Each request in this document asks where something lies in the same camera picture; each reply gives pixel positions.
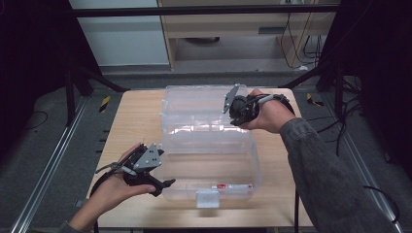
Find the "small white object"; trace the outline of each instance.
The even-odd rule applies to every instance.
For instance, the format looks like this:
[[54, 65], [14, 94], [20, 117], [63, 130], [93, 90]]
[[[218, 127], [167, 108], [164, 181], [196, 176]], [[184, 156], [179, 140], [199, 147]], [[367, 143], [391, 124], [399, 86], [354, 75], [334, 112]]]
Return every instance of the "small white object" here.
[[198, 189], [196, 191], [197, 208], [218, 208], [221, 205], [220, 194], [216, 189]]
[[308, 67], [307, 66], [300, 66], [299, 70], [308, 70]]

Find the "wooden table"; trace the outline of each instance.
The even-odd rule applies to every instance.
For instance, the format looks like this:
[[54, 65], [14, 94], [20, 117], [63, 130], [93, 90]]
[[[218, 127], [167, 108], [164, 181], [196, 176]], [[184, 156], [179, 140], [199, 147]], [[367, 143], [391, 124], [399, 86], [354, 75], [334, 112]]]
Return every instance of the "wooden table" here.
[[[300, 116], [289, 89], [264, 89], [264, 93], [285, 94]], [[160, 112], [164, 90], [131, 90], [120, 101], [98, 168], [118, 161], [121, 154], [139, 142], [161, 140]], [[248, 200], [222, 200], [218, 209], [196, 209], [195, 201], [168, 201], [161, 195], [130, 198], [99, 219], [100, 227], [184, 228], [184, 227], [271, 227], [293, 226], [294, 181], [288, 155], [279, 135], [254, 130], [263, 182]], [[101, 174], [94, 176], [92, 185]], [[312, 226], [303, 206], [299, 225]]]

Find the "black pole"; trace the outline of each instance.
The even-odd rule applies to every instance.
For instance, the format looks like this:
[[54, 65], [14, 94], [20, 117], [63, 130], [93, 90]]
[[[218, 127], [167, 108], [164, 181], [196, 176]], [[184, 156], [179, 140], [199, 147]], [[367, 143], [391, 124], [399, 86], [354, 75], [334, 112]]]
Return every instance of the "black pole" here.
[[71, 17], [147, 17], [181, 15], [220, 14], [270, 14], [270, 13], [328, 13], [357, 9], [357, 5], [300, 4], [300, 5], [239, 5], [239, 6], [195, 6], [195, 7], [152, 7], [120, 9], [74, 9], [51, 11], [49, 14]]

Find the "transparent storage box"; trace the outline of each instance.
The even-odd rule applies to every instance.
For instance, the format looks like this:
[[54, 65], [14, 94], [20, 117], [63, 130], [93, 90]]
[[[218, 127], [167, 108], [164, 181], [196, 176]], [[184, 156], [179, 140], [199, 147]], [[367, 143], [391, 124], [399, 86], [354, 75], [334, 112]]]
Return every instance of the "transparent storage box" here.
[[[253, 135], [230, 125], [223, 114], [229, 85], [167, 86], [161, 112], [164, 150], [157, 179], [176, 179], [163, 189], [168, 200], [196, 200], [198, 208], [218, 208], [222, 199], [248, 199], [261, 184]], [[240, 85], [239, 95], [247, 95]]]

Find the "floor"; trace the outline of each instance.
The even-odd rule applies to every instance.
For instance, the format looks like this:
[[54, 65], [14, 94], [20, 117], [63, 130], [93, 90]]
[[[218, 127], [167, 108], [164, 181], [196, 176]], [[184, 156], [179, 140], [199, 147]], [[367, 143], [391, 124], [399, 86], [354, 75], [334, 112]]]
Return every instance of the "floor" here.
[[[316, 43], [310, 42], [307, 51], [313, 51], [315, 46]], [[277, 86], [290, 82], [315, 65], [290, 68], [273, 37], [221, 38], [217, 43], [182, 39], [179, 47], [173, 70], [107, 74], [107, 78], [132, 89], [212, 83]], [[301, 58], [312, 62], [314, 58], [305, 57], [309, 54], [313, 53], [302, 54]], [[351, 82], [361, 86], [356, 78], [351, 78]], [[318, 93], [314, 83], [316, 78], [298, 86], [293, 93], [302, 115], [316, 129], [322, 129], [333, 123], [333, 110], [328, 107], [332, 106], [333, 90], [331, 93]], [[45, 95], [36, 102], [33, 117], [10, 151], [12, 159], [1, 165], [0, 232], [10, 232], [16, 223], [28, 232], [52, 232], [81, 206], [121, 99], [121, 93], [99, 83], [92, 82], [92, 85], [95, 90], [91, 97], [84, 98], [76, 93], [81, 117], [72, 129], [64, 127], [67, 118], [64, 89]], [[315, 102], [326, 105], [320, 107], [308, 103], [307, 93], [312, 94]], [[99, 113], [106, 96], [111, 98], [108, 107], [104, 113]], [[345, 93], [345, 101], [353, 97], [352, 93]], [[397, 202], [402, 232], [412, 232], [409, 220], [412, 219], [412, 183], [398, 165], [385, 161], [379, 142], [360, 113], [354, 112], [348, 117], [340, 147], [342, 160], [353, 166], [360, 176], [370, 176], [365, 182], [378, 185]], [[326, 141], [333, 141], [338, 131], [338, 127], [332, 127], [321, 136]], [[329, 146], [331, 150], [336, 149], [335, 143], [329, 143]], [[375, 193], [371, 196], [379, 199], [386, 208], [387, 202], [382, 202], [381, 196]], [[290, 227], [260, 230], [292, 232]], [[302, 230], [316, 232], [313, 228]]]

